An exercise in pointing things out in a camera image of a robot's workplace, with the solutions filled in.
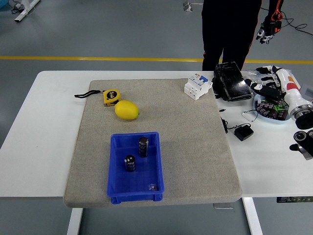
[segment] black case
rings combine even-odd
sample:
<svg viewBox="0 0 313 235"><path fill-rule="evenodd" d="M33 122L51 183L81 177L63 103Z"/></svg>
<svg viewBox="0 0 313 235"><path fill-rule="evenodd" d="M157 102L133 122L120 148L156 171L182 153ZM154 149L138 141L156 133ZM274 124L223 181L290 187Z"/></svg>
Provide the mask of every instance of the black case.
<svg viewBox="0 0 313 235"><path fill-rule="evenodd" d="M225 101L238 101L252 97L235 62L222 63L215 67L213 90Z"/></svg>

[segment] white wire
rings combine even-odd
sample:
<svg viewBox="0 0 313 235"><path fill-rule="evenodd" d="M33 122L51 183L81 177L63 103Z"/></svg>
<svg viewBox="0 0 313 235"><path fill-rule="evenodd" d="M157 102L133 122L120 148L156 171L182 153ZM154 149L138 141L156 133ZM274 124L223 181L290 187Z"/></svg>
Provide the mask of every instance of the white wire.
<svg viewBox="0 0 313 235"><path fill-rule="evenodd" d="M27 14L27 16L30 16L31 14L33 14L36 11L35 7L33 7L33 8L34 8L34 11L30 14Z"/></svg>

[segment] tape measure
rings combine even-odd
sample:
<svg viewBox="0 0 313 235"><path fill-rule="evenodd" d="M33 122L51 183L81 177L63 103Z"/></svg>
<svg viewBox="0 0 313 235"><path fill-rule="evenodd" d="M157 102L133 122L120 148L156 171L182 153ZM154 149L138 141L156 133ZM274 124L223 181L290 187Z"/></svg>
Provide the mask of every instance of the tape measure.
<svg viewBox="0 0 313 235"><path fill-rule="evenodd" d="M103 100L105 106L107 107L113 106L117 104L119 101L121 101L121 94L116 89L103 91Z"/></svg>
<svg viewBox="0 0 313 235"><path fill-rule="evenodd" d="M121 101L121 93L117 89L110 89L107 91L91 90L85 94L75 94L74 96L76 98L86 98L92 94L98 93L103 93L104 105L107 107L113 106L117 104L119 101Z"/></svg>

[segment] person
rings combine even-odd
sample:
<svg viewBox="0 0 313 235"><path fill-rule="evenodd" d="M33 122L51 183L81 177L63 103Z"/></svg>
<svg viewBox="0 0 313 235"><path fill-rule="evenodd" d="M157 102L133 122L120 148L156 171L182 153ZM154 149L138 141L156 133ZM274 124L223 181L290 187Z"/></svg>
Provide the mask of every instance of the person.
<svg viewBox="0 0 313 235"><path fill-rule="evenodd" d="M270 0L260 31L261 43L269 40L270 26L282 19L284 0ZM223 54L223 63L235 61L243 68L254 38L262 0L204 0L202 9L203 71L213 71Z"/></svg>

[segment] yellow lemon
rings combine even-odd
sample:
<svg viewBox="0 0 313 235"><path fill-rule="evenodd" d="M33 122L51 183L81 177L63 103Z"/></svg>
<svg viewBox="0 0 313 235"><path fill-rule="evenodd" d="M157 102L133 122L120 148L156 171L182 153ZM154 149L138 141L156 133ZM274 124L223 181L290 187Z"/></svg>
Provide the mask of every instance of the yellow lemon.
<svg viewBox="0 0 313 235"><path fill-rule="evenodd" d="M129 100L121 100L115 105L116 115L124 120L133 120L139 115L137 105Z"/></svg>

